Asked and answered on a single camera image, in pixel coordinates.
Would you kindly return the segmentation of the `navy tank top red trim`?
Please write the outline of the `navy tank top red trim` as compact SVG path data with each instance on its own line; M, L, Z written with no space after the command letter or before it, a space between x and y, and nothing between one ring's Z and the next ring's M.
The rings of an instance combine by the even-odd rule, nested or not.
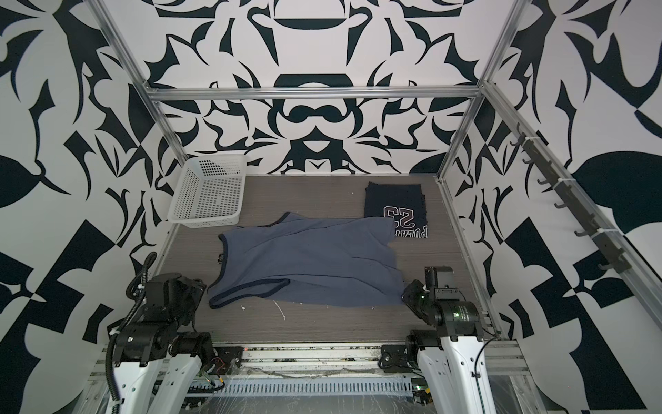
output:
M426 198L422 186L377 184L365 188L365 217L386 217L394 222L396 237L429 237Z

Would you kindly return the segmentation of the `grey blue printed tank top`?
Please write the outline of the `grey blue printed tank top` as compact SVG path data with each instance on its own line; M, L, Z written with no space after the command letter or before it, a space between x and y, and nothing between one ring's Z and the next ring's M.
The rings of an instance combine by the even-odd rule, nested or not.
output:
M244 298L336 307L400 305L403 274L387 217L308 218L286 212L272 224L219 236L221 271L209 306Z

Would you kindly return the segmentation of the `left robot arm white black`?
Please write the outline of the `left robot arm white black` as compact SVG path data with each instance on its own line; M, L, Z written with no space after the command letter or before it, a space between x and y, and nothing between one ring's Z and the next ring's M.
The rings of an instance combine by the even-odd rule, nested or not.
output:
M108 413L177 413L193 380L215 358L210 334L194 326L207 286L181 274L129 283L134 307L110 331L104 369Z

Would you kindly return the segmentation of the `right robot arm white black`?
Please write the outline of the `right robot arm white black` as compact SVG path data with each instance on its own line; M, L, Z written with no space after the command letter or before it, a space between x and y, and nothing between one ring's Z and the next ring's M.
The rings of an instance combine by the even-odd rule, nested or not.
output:
M485 351L482 314L465 300L451 267L425 267L403 303L429 326L406 338L408 363L424 377L438 413L495 413Z

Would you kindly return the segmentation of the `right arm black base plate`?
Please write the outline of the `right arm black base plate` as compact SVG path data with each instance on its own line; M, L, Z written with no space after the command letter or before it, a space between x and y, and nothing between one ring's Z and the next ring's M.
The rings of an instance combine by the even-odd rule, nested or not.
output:
M378 367L386 374L411 373L411 353L404 344L384 344L380 348Z

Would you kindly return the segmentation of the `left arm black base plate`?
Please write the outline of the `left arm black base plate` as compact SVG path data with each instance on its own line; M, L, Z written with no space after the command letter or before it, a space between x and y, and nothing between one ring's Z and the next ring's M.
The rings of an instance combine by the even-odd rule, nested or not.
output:
M241 367L244 349L243 346L215 347L215 354L206 372L216 376L232 374Z

